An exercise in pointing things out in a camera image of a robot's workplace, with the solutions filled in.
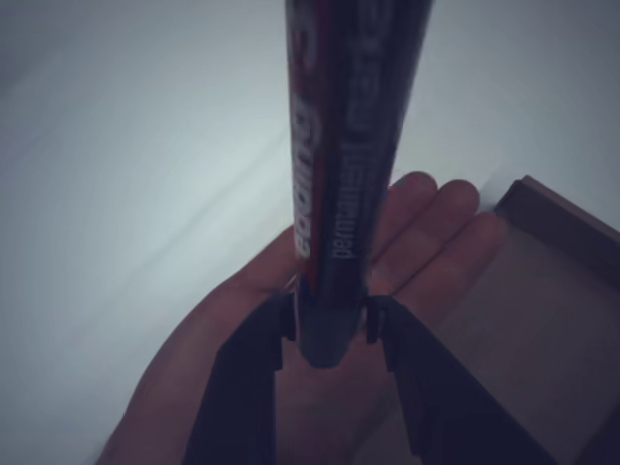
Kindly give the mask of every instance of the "black holder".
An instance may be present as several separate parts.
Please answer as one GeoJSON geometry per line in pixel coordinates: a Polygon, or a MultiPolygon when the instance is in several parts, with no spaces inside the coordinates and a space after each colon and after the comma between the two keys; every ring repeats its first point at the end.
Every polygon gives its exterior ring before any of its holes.
{"type": "MultiPolygon", "coordinates": [[[[555,460],[403,305],[367,298],[367,340],[384,345],[411,452],[424,465],[551,465],[555,460]]],[[[295,340],[293,296],[256,309],[215,359],[184,465],[276,463],[275,371],[295,340]]]]}

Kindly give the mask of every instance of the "hand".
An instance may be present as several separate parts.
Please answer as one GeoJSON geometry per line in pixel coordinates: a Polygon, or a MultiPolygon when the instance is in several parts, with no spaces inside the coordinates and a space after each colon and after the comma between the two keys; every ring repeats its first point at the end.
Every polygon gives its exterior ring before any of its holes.
{"type": "MultiPolygon", "coordinates": [[[[475,216],[479,196],[465,181],[439,191],[411,173],[390,188],[369,277],[371,294],[394,295],[431,329],[471,288],[504,240],[503,222],[475,216]]],[[[179,464],[219,347],[245,317],[295,274],[286,230],[209,294],[146,369],[98,463],[179,464]]],[[[284,343],[277,374],[279,463],[345,463],[398,405],[379,344],[362,335],[335,368],[314,370],[284,343]]]]}

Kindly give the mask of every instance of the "marker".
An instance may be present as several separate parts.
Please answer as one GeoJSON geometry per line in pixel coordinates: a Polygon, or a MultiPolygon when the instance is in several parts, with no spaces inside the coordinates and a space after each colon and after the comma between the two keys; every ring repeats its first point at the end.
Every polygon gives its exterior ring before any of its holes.
{"type": "Polygon", "coordinates": [[[362,318],[381,203],[432,0],[288,0],[295,317],[335,366],[362,318]]]}

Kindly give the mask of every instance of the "white surface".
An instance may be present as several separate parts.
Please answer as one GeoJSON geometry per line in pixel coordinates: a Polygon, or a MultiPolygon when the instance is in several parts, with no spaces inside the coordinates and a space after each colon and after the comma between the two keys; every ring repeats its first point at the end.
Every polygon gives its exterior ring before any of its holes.
{"type": "MultiPolygon", "coordinates": [[[[77,3],[0,6],[7,465],[92,461],[176,323],[292,219],[281,2],[77,3]]],[[[576,3],[438,0],[396,172],[510,166],[620,228],[617,15],[576,3]]]]}

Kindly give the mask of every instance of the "finger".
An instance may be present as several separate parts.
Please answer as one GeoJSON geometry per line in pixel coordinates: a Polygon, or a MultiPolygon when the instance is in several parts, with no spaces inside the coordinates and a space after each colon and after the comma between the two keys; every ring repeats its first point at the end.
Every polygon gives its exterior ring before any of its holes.
{"type": "Polygon", "coordinates": [[[247,291],[273,293],[287,285],[295,270],[294,232],[289,227],[241,268],[232,281],[247,291]]]}
{"type": "Polygon", "coordinates": [[[389,243],[424,210],[435,194],[437,184],[425,172],[405,174],[389,188],[377,229],[375,257],[380,256],[389,243]]]}
{"type": "Polygon", "coordinates": [[[505,237],[503,220],[478,215],[396,298],[428,326],[437,324],[481,276],[505,237]]]}
{"type": "Polygon", "coordinates": [[[440,189],[432,203],[398,235],[377,260],[373,277],[397,291],[422,269],[474,216],[479,204],[476,188],[466,181],[452,181],[440,189]]]}

